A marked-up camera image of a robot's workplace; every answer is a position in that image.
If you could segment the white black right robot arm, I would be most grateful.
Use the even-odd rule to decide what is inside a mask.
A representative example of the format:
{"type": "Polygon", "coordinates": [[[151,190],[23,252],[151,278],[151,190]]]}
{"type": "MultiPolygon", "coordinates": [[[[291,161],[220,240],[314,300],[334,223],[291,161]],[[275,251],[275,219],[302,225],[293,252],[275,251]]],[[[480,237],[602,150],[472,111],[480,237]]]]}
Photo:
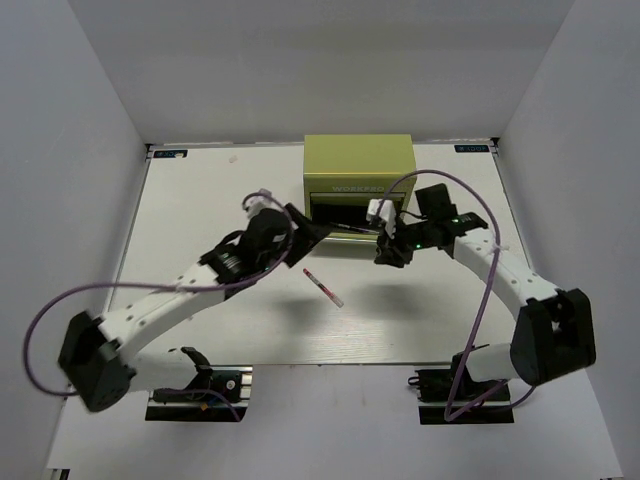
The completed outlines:
{"type": "Polygon", "coordinates": [[[584,292],[561,289],[500,249],[480,216],[457,211],[445,185],[421,189],[416,197],[422,219],[411,224],[392,201],[370,201],[366,218],[381,229],[376,263],[402,268],[419,250],[441,250],[482,280],[515,320],[510,342],[454,356],[451,384],[459,396],[475,398],[488,382],[500,380],[536,387],[595,363],[591,303],[584,292]]]}

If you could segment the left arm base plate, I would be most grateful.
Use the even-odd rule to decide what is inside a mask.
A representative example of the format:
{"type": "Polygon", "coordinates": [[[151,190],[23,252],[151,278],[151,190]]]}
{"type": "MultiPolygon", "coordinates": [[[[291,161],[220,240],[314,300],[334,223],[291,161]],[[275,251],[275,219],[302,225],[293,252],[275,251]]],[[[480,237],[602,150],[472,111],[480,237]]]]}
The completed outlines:
{"type": "Polygon", "coordinates": [[[203,367],[184,390],[153,391],[145,420],[156,422],[236,423],[248,409],[253,380],[250,366],[203,367]]]}

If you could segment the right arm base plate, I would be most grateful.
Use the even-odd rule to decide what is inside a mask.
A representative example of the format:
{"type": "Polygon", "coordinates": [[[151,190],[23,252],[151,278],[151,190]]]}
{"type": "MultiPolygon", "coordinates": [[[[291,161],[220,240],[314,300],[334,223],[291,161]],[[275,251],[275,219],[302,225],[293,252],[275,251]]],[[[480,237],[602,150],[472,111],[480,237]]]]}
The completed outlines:
{"type": "Polygon", "coordinates": [[[469,411],[452,422],[445,421],[445,406],[454,380],[454,373],[448,366],[432,366],[419,369],[410,376],[407,384],[414,389],[418,398],[418,413],[421,425],[499,425],[513,424],[511,395],[509,387],[500,381],[469,383],[468,375],[463,376],[455,394],[452,411],[464,407],[487,390],[499,386],[492,396],[478,402],[469,411]]]}

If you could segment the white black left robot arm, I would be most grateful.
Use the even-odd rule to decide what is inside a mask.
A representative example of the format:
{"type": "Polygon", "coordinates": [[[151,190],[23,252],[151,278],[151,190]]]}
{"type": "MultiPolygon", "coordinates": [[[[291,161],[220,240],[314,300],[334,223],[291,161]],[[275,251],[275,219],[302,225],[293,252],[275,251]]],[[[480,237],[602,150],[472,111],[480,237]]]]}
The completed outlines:
{"type": "Polygon", "coordinates": [[[88,312],[68,324],[58,364],[88,411],[119,402],[139,373],[136,356],[152,341],[202,310],[255,285],[277,264],[294,266],[332,229],[292,204],[262,207],[248,225],[225,236],[166,287],[100,317],[88,312]]]}

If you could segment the green bottom drawer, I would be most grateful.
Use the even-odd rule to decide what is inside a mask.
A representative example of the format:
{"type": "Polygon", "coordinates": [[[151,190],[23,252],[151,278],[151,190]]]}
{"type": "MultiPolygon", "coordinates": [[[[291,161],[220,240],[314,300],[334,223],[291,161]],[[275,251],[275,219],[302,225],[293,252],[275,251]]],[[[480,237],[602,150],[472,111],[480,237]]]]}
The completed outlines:
{"type": "Polygon", "coordinates": [[[351,200],[347,202],[317,202],[310,201],[306,209],[307,216],[316,224],[330,226],[333,231],[328,239],[339,242],[356,242],[377,240],[380,227],[372,226],[366,219],[369,201],[351,200]],[[337,229],[332,223],[348,224],[361,228],[375,230],[375,234],[358,234],[337,229]]]}

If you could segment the red ink clear pen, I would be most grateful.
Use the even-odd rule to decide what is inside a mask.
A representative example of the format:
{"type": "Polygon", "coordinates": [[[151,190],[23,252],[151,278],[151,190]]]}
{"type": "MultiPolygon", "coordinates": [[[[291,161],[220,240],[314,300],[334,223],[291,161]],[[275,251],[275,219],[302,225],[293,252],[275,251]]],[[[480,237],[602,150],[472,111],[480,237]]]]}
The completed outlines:
{"type": "Polygon", "coordinates": [[[329,298],[338,308],[344,306],[344,302],[328,287],[326,287],[315,275],[313,275],[308,269],[303,269],[304,275],[316,286],[323,294],[329,298]]]}

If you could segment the green drawer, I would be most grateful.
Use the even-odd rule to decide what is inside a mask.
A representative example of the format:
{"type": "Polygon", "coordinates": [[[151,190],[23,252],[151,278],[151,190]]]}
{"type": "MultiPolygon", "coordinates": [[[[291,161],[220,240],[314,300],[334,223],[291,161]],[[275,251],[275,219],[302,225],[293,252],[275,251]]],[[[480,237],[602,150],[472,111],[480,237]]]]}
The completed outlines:
{"type": "Polygon", "coordinates": [[[316,224],[330,226],[333,231],[328,239],[339,242],[356,242],[377,240],[380,227],[372,226],[366,219],[369,201],[351,200],[347,202],[317,202],[310,201],[306,209],[307,216],[316,224]],[[358,234],[337,229],[332,223],[348,224],[361,228],[375,230],[375,234],[358,234]]]}
{"type": "Polygon", "coordinates": [[[364,192],[351,192],[351,191],[338,191],[338,192],[314,192],[309,194],[310,201],[317,202],[347,202],[351,200],[366,200],[381,199],[385,195],[383,190],[381,191],[364,191],[364,192]]]}

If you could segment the purple ink clear pen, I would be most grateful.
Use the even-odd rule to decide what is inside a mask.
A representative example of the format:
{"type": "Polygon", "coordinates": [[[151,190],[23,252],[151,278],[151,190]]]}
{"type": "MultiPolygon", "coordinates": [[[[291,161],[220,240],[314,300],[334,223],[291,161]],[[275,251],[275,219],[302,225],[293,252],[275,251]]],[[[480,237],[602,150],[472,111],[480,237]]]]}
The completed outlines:
{"type": "Polygon", "coordinates": [[[371,230],[371,229],[368,229],[368,228],[356,227],[356,226],[352,226],[352,225],[348,225],[348,224],[332,223],[332,225],[334,227],[336,227],[337,229],[349,231],[349,232],[352,232],[352,233],[358,233],[358,234],[375,234],[375,233],[377,233],[375,230],[371,230]]]}

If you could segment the green top drawer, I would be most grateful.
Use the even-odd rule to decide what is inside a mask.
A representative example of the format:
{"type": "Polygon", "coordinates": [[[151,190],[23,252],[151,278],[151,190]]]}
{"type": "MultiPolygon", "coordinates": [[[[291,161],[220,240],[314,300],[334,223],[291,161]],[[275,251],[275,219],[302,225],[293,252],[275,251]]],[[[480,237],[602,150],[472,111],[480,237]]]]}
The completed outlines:
{"type": "Polygon", "coordinates": [[[364,192],[351,192],[351,191],[338,191],[338,192],[314,192],[309,194],[310,201],[317,202],[347,202],[351,200],[366,200],[381,199],[385,195],[383,190],[381,191],[364,191],[364,192]]]}

